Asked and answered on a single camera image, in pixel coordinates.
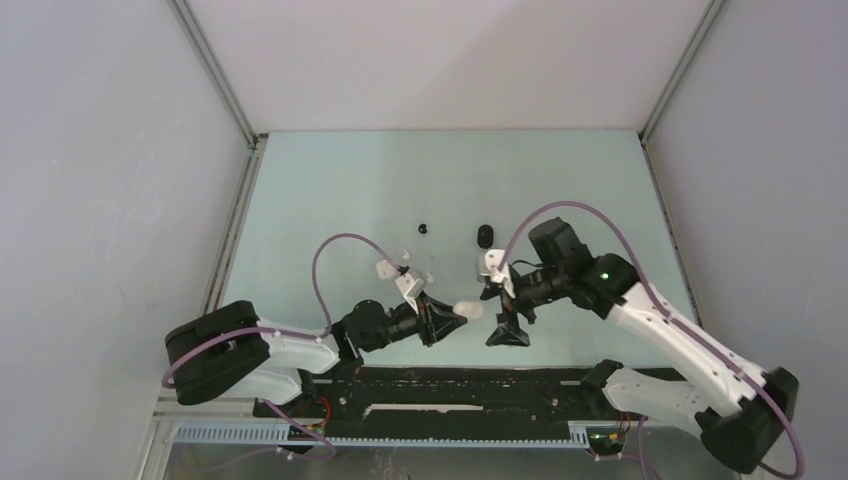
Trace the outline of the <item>white oval charging case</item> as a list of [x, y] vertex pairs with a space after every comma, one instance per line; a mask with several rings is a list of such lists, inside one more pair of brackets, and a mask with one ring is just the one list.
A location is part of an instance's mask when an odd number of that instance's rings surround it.
[[453, 305], [452, 312], [468, 320], [476, 320], [484, 315], [485, 307], [479, 301], [459, 301]]

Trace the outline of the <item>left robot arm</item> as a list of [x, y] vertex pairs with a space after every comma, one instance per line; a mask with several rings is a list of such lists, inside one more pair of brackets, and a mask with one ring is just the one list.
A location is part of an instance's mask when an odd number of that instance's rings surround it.
[[449, 305], [427, 294], [390, 309], [363, 300], [321, 336], [264, 319], [251, 302], [240, 300], [166, 335], [170, 366], [162, 385], [175, 391], [181, 405], [253, 397], [304, 416], [316, 403], [309, 376], [355, 370], [363, 353], [407, 338], [432, 346], [482, 313], [477, 301]]

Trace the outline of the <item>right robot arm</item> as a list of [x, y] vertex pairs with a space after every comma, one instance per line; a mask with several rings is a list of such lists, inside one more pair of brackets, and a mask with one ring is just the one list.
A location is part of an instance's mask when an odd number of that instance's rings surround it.
[[591, 416], [619, 410], [674, 426], [740, 474], [766, 469], [780, 437], [796, 439], [797, 377], [781, 367], [764, 369], [690, 322], [647, 280], [631, 250], [595, 255], [557, 217], [530, 228], [528, 237], [539, 258], [531, 272], [516, 272], [505, 249], [479, 258], [481, 299], [497, 299], [501, 307], [490, 345], [528, 346], [519, 320], [534, 321], [538, 308], [568, 300], [634, 335], [679, 374], [676, 381], [662, 380], [602, 361], [581, 392]]

